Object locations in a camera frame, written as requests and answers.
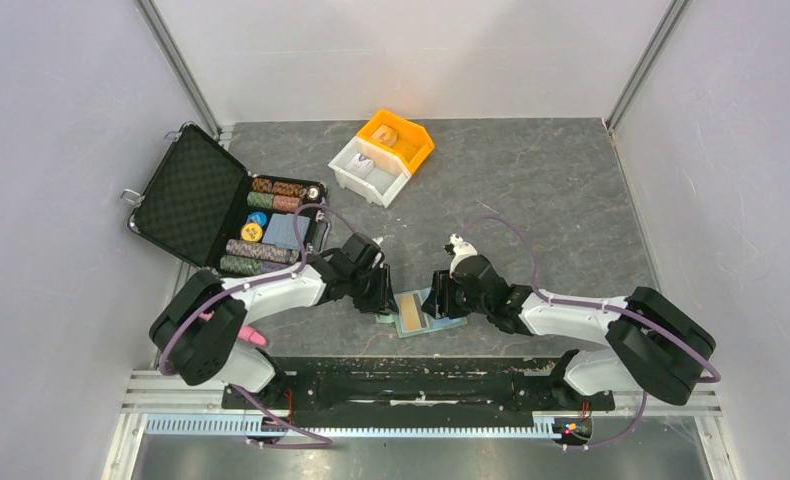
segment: wall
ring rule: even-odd
[[[126,231],[195,113],[134,4],[0,1],[0,478],[98,478],[176,260]]]
[[[606,117],[668,0],[157,0],[221,123]]]
[[[790,478],[790,2],[693,2],[617,133],[745,478]]]

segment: robotic arm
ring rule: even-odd
[[[274,377],[266,356],[236,343],[244,324],[295,307],[311,307],[346,295],[363,313],[398,311],[380,246],[354,233],[341,249],[309,255],[307,264],[256,277],[220,279],[208,270],[197,272],[172,299],[150,329],[151,340],[164,350],[175,332],[205,302],[222,292],[209,320],[197,318],[172,346],[169,362],[188,385],[212,377],[259,392]]]
[[[607,390],[640,390],[674,405],[685,405],[702,366],[687,352],[621,312],[637,312],[698,352],[705,360],[713,338],[659,292],[638,287],[628,297],[582,298],[538,294],[527,285],[508,285],[470,243],[452,235],[449,270],[434,272],[422,310],[436,317],[487,316],[505,333],[564,335],[609,347],[567,352],[555,369],[572,395]]]

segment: gray floor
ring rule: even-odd
[[[596,419],[597,437],[627,420]],[[272,451],[236,437],[148,436],[134,479],[657,479],[705,480],[692,419],[643,421],[611,447],[563,453],[547,440],[336,439],[331,450]]]
[[[327,163],[363,122],[236,126],[230,152],[252,171],[320,180],[328,202],[370,237],[383,237],[396,292],[430,286],[450,262],[442,250],[464,221],[499,213],[518,224],[540,258],[541,286],[556,293],[615,296],[653,285],[618,161],[598,119],[421,121],[436,143],[388,209],[336,184]],[[339,225],[330,246],[341,245]],[[508,281],[524,283],[530,260],[501,225],[467,239]],[[498,331],[472,316],[465,327],[401,339],[394,326],[354,311],[349,300],[257,322],[272,355],[560,355],[585,346],[565,338]]]

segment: gray marble tabletop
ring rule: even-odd
[[[598,119],[424,120],[436,150],[388,209],[339,188],[328,162],[363,125],[238,124],[230,152],[253,172],[318,180],[328,203],[369,237],[382,237],[396,293],[429,287],[461,223],[500,214],[530,237],[540,286],[583,296],[630,294],[654,277],[621,168]],[[335,220],[329,246],[348,230]],[[500,224],[466,235],[510,283],[526,283],[528,252]],[[466,326],[399,338],[350,300],[262,319],[271,355],[553,356],[585,342],[498,331],[483,316]]]

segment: pink marker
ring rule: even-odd
[[[210,321],[210,319],[212,318],[212,313],[202,313],[200,317],[206,321]],[[266,340],[265,337],[263,337],[262,334],[258,332],[256,328],[250,325],[243,326],[242,329],[239,330],[239,335],[237,335],[237,337],[239,338],[239,340],[243,340],[248,343],[253,343],[258,347],[265,347],[266,345],[268,345],[268,340]]]

